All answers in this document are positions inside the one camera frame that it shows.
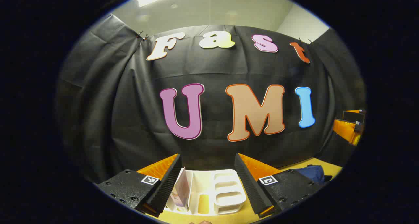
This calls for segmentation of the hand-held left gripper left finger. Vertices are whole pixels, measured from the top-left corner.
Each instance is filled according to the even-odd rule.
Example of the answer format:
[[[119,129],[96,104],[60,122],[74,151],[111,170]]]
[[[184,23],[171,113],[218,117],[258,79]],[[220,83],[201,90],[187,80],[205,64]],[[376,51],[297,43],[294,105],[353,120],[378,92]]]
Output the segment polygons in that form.
[[[123,205],[158,218],[181,168],[181,155],[174,154],[138,171],[125,169],[97,187]]]

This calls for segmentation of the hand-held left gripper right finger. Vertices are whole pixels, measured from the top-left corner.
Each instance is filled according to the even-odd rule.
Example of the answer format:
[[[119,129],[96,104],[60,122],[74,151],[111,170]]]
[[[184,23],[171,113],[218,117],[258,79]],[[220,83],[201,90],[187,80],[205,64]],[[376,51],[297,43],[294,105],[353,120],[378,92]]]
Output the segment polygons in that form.
[[[284,212],[312,196],[321,185],[296,169],[280,171],[237,153],[235,170],[259,218]]]

